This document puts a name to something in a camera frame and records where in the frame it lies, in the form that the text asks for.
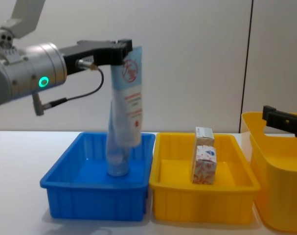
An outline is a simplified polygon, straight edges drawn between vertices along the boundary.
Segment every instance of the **blue tray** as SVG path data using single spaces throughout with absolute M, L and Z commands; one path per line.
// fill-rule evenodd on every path
M 105 133 L 81 133 L 41 179 L 53 218 L 143 219 L 155 135 L 142 134 L 123 177 L 107 174 L 106 138 Z

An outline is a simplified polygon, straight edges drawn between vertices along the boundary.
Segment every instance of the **yellow plastic bin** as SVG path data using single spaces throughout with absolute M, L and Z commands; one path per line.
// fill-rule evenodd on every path
M 245 113 L 250 132 L 251 167 L 261 185 L 255 204 L 266 225 L 297 232 L 297 138 L 264 134 L 262 113 Z
M 213 185 L 190 180 L 194 134 L 157 135 L 150 174 L 158 220 L 247 224 L 260 186 L 236 139 L 215 135 L 217 169 Z

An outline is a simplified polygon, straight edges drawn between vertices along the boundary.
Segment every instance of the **white table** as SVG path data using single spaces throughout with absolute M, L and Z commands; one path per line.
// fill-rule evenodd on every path
M 165 223 L 156 221 L 151 210 L 142 222 L 52 219 L 39 182 L 78 134 L 0 131 L 0 235 L 277 234 L 263 226 L 255 209 L 248 226 Z M 241 144 L 242 135 L 234 135 Z

